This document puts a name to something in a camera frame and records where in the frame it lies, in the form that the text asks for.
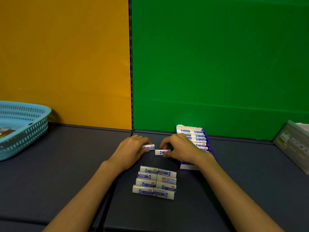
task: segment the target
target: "basket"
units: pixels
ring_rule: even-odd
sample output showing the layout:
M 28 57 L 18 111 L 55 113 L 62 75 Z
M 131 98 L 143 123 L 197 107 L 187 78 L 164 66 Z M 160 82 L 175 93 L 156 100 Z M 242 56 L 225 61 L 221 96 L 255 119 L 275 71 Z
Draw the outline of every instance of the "basket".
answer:
M 48 128 L 47 106 L 0 101 L 0 161 L 30 145 Z

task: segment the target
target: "basket rim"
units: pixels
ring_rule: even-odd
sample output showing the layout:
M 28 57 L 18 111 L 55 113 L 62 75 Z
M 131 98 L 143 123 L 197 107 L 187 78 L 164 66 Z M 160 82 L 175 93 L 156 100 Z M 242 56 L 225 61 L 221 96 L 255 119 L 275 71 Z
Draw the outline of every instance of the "basket rim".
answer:
M 39 105 L 39 104 L 33 104 L 33 103 L 22 103 L 22 102 L 11 102 L 11 101 L 3 101 L 3 100 L 0 100 L 0 105 L 12 105 L 12 106 L 34 106 L 36 107 L 37 109 L 44 109 L 45 112 L 43 114 L 40 115 L 40 117 L 36 118 L 35 120 L 32 121 L 33 124 L 31 125 L 24 125 L 23 127 L 17 129 L 15 132 L 9 134 L 8 136 L 5 136 L 3 138 L 0 139 L 0 144 L 11 139 L 12 137 L 14 136 L 17 136 L 18 134 L 20 134 L 21 132 L 24 132 L 26 129 L 32 127 L 33 125 L 36 125 L 37 122 L 43 120 L 45 117 L 47 117 L 51 112 L 52 112 L 52 109 L 48 106 L 45 106 L 45 105 Z

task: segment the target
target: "open cardboard box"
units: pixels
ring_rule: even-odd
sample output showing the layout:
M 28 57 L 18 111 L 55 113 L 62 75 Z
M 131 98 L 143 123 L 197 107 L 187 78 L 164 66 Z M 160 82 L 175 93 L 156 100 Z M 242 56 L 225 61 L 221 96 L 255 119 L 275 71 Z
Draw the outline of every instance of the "open cardboard box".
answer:
M 288 121 L 273 143 L 309 174 L 309 124 Z

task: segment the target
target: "forearm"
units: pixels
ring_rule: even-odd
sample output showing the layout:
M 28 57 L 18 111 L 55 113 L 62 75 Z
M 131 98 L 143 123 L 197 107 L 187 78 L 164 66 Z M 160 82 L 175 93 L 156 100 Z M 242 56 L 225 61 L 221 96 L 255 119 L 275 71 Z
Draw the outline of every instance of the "forearm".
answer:
M 114 164 L 103 162 L 89 182 L 49 223 L 44 232 L 88 231 L 102 199 L 120 173 L 121 170 Z
M 195 163 L 237 231 L 283 231 L 218 165 L 213 156 Z

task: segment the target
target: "green panel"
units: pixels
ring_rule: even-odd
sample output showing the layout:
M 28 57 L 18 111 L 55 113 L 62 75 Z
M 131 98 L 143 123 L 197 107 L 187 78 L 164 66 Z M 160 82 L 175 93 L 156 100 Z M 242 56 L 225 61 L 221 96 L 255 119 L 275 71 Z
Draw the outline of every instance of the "green panel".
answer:
M 309 123 L 308 0 L 132 0 L 134 128 L 271 140 Z

